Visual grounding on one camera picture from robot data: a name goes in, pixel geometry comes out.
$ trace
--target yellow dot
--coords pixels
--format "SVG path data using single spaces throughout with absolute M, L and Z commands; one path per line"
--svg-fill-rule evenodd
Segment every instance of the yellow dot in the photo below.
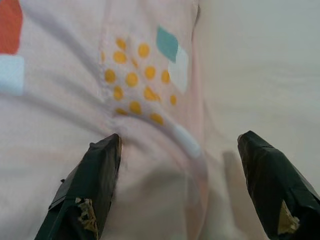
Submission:
M 164 70 L 162 72 L 161 80 L 164 84 L 170 83 L 170 74 L 169 74 L 168 70 Z
M 124 51 L 127 48 L 126 42 L 122 38 L 117 38 L 116 39 L 116 44 L 118 45 L 119 48 L 121 48 Z
M 104 80 L 108 83 L 108 84 L 113 84 L 116 81 L 116 74 L 112 69 L 107 69 L 104 72 Z
M 130 103 L 130 111 L 133 112 L 134 114 L 138 114 L 138 115 L 142 114 L 140 103 L 137 101 L 132 101 Z
M 136 61 L 134 58 L 132 58 L 132 59 L 131 59 L 131 62 L 132 62 L 132 64 L 133 64 L 133 66 L 137 69 L 137 68 L 138 68 L 138 63 L 137 63 L 137 61 Z
M 146 100 L 149 100 L 149 101 L 157 101 L 157 100 L 159 100 L 159 96 L 156 93 L 154 93 L 154 91 L 152 91 L 152 89 L 150 87 L 148 87 L 148 86 L 144 89 L 144 93 L 143 94 L 144 94 L 144 98 Z
M 176 105 L 177 104 L 177 97 L 176 95 L 171 95 L 170 97 L 170 102 L 172 105 Z
M 129 87 L 135 87 L 138 84 L 138 76 L 134 72 L 128 73 L 125 79 L 126 84 L 128 84 Z
M 149 46 L 146 43 L 142 43 L 139 45 L 138 53 L 141 58 L 146 58 L 149 55 Z
M 106 60 L 106 55 L 103 51 L 101 51 L 101 62 L 104 63 Z
M 147 79 L 151 80 L 155 77 L 156 75 L 156 69 L 153 66 L 147 66 L 144 70 L 144 74 Z
M 113 60 L 118 64 L 124 64 L 127 61 L 127 56 L 121 51 L 116 51 L 113 54 Z
M 150 119 L 155 121 L 156 123 L 163 125 L 164 124 L 164 119 L 162 118 L 161 115 L 157 114 L 157 113 L 152 113 L 150 114 Z
M 120 86 L 114 87 L 113 96 L 117 101 L 120 101 L 124 97 L 124 92 L 122 91 L 122 88 Z
M 122 108 L 117 108 L 115 111 L 120 115 L 128 115 L 128 113 Z

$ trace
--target orange dot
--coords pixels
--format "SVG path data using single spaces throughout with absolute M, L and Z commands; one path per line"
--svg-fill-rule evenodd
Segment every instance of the orange dot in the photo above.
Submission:
M 116 51 L 113 54 L 113 60 L 118 64 L 124 64 L 127 61 L 127 56 L 121 51 Z
M 112 69 L 107 69 L 104 72 L 104 80 L 108 83 L 108 84 L 113 84 L 116 81 L 116 74 Z
M 101 51 L 101 62 L 104 63 L 106 60 L 106 55 L 103 51 Z
M 120 115 L 128 115 L 128 113 L 122 108 L 117 108 L 115 111 Z
M 113 96 L 114 96 L 114 99 L 117 101 L 120 101 L 124 97 L 124 92 L 120 86 L 114 87 Z
M 128 73 L 125 79 L 126 84 L 129 87 L 135 87 L 138 84 L 138 76 L 134 72 Z
M 116 39 L 116 44 L 118 45 L 119 48 L 121 48 L 124 51 L 127 48 L 126 42 L 122 38 L 117 38 Z
M 148 86 L 144 89 L 143 94 L 144 98 L 148 101 L 157 101 L 159 99 L 159 96 L 156 93 L 154 93 L 152 89 Z
M 147 66 L 144 70 L 145 77 L 149 80 L 153 79 L 156 75 L 156 69 L 154 66 Z
M 162 118 L 161 115 L 157 114 L 157 113 L 152 113 L 150 114 L 150 119 L 160 125 L 164 124 L 164 119 Z
M 164 84 L 170 83 L 170 74 L 169 74 L 168 70 L 164 70 L 162 72 L 161 80 Z
M 171 95 L 170 97 L 170 102 L 172 105 L 176 105 L 177 104 L 177 97 L 176 95 Z
M 141 58 L 146 58 L 149 55 L 149 46 L 146 43 L 142 43 L 139 45 L 138 53 Z
M 132 62 L 132 64 L 133 64 L 133 66 L 137 69 L 137 68 L 138 68 L 138 63 L 137 63 L 137 61 L 136 61 L 134 58 L 132 58 L 132 59 L 131 59 L 131 62 Z
M 138 114 L 138 115 L 142 114 L 140 103 L 137 101 L 132 101 L 130 103 L 130 111 L 133 112 L 134 114 Z

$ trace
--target teal square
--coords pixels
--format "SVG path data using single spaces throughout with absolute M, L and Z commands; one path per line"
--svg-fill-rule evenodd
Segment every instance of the teal square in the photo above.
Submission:
M 176 62 L 178 45 L 178 40 L 174 35 L 167 32 L 162 27 L 158 27 L 156 46 L 158 47 L 159 51 L 173 63 Z

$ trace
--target light blue square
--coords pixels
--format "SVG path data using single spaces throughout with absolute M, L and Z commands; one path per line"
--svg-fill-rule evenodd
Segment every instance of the light blue square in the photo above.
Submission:
M 178 40 L 174 35 L 168 33 L 162 27 L 158 27 L 156 34 L 156 46 L 159 51 L 173 63 L 176 62 L 178 45 Z
M 24 74 L 23 57 L 0 54 L 0 92 L 21 96 L 24 91 Z

